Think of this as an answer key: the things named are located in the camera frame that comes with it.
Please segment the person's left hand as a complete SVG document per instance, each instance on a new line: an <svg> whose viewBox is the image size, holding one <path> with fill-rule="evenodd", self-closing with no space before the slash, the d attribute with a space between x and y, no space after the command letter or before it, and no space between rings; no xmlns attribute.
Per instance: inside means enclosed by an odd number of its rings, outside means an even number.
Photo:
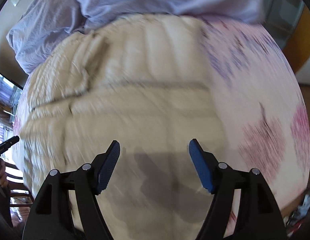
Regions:
<svg viewBox="0 0 310 240"><path fill-rule="evenodd" d="M6 188L8 185L8 180L7 180L5 169L6 169L5 163L3 159L0 158L0 186L2 188Z"/></svg>

